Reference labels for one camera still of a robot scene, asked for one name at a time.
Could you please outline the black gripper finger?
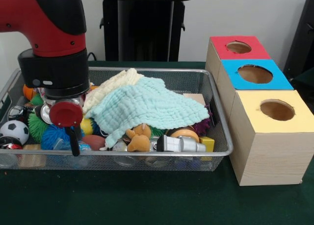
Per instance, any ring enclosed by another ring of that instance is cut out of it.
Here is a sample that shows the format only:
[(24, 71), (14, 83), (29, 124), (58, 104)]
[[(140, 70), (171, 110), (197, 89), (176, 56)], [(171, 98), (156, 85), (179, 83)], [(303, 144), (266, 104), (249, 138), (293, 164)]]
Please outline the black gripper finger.
[(79, 151), (79, 142), (77, 135), (71, 127), (65, 127), (65, 132), (70, 138), (70, 146), (71, 146), (71, 151), (73, 156), (79, 156), (80, 151)]

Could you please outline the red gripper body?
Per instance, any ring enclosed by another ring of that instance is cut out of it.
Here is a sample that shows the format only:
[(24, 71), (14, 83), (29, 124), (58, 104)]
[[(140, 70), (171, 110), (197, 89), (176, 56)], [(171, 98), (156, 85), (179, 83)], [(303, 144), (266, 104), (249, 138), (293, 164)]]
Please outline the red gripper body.
[(80, 126), (83, 119), (82, 107), (69, 101), (61, 101), (52, 105), (49, 117), (59, 127)]

